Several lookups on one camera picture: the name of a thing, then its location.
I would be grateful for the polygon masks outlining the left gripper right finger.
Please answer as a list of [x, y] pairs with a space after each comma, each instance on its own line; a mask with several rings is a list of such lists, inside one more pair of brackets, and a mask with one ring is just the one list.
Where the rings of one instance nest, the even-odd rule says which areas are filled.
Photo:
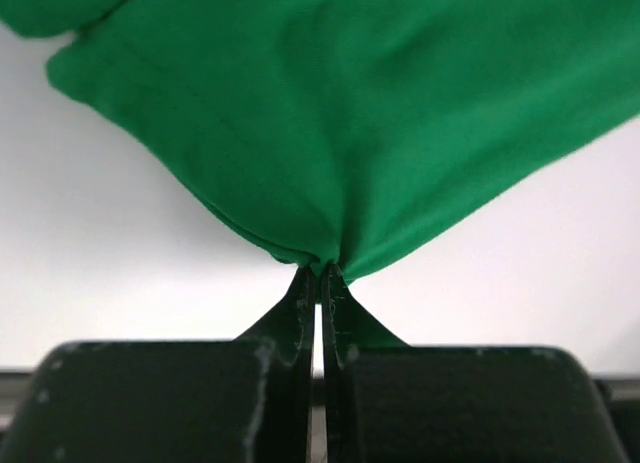
[[625, 462], [596, 383], [548, 346], [411, 346], [320, 281], [332, 462]]

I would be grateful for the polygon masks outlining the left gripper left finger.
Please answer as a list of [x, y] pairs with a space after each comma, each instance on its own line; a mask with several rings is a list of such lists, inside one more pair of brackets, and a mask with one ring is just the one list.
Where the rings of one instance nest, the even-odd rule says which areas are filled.
[[304, 462], [316, 280], [229, 341], [69, 342], [29, 381], [5, 462]]

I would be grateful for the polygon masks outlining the green t shirt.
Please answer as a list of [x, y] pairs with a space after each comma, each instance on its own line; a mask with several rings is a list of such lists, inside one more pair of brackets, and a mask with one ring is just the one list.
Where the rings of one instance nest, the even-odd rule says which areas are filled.
[[355, 280], [639, 112], [639, 0], [1, 0], [50, 84]]

